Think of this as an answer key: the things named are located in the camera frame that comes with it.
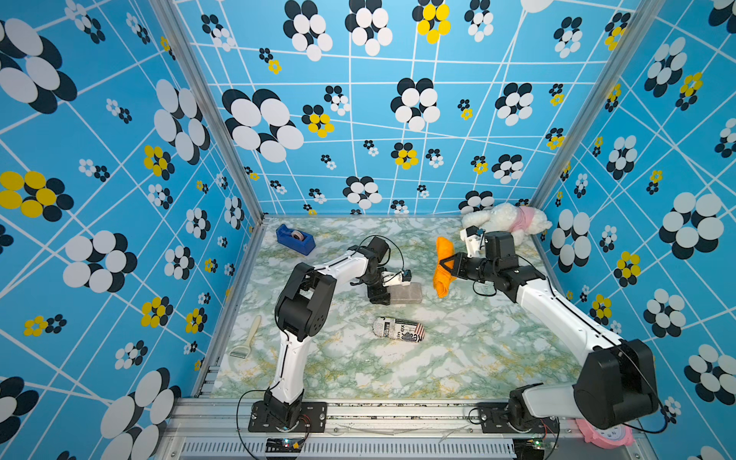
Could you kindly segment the newspaper print eyeglass case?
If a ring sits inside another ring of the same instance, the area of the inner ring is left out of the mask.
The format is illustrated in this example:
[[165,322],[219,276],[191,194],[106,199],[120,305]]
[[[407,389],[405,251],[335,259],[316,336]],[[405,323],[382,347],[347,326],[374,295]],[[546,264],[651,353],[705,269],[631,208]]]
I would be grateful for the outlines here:
[[381,316],[373,323],[373,333],[377,337],[418,343],[424,340],[426,331],[416,321]]

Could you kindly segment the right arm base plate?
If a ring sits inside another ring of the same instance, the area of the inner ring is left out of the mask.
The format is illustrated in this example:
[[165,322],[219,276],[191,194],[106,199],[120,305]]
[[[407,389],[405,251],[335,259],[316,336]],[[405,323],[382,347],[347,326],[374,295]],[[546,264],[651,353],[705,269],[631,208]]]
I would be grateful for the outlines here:
[[485,434],[546,435],[556,434],[560,428],[556,419],[523,415],[507,402],[480,402],[476,408]]

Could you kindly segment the orange cloth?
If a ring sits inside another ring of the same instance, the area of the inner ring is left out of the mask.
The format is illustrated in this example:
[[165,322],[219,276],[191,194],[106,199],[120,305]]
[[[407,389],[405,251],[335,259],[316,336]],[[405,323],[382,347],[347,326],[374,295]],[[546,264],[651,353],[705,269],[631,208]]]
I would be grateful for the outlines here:
[[453,267],[452,257],[454,256],[454,245],[451,241],[444,237],[439,237],[436,240],[436,252],[437,252],[437,265],[432,278],[432,285],[440,299],[446,298],[450,293],[450,285],[455,278],[447,270],[442,262],[445,259],[450,258],[450,262],[446,262],[446,265],[450,268]]

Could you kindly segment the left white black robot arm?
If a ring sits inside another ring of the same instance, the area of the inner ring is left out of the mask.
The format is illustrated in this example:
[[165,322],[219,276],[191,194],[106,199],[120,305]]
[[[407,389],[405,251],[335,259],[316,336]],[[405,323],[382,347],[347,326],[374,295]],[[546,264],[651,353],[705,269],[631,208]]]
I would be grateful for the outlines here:
[[264,393],[269,415],[283,426],[293,427],[301,414],[309,347],[328,319],[335,290],[352,281],[381,285],[381,263],[389,252],[386,239],[372,236],[330,262],[293,268],[274,309],[280,351],[272,384]]

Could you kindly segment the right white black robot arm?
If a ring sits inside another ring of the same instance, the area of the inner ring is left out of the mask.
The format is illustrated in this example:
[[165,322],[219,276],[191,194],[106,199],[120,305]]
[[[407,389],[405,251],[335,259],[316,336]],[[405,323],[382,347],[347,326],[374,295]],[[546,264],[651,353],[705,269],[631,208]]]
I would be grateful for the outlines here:
[[547,276],[517,255],[510,233],[486,233],[472,252],[441,256],[438,264],[459,280],[492,284],[544,323],[581,366],[574,383],[534,383],[511,391],[505,411],[511,427],[528,431],[536,421],[556,417],[610,429],[659,412],[651,349],[584,315]]

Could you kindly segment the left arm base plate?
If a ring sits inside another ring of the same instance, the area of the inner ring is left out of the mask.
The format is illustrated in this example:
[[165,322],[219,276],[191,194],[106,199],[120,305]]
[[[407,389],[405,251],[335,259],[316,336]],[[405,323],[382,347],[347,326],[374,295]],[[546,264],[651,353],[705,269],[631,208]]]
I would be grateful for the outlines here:
[[276,433],[301,432],[323,433],[327,421],[328,405],[324,402],[303,402],[300,415],[292,427],[279,422],[266,408],[263,401],[255,402],[251,408],[248,432]]

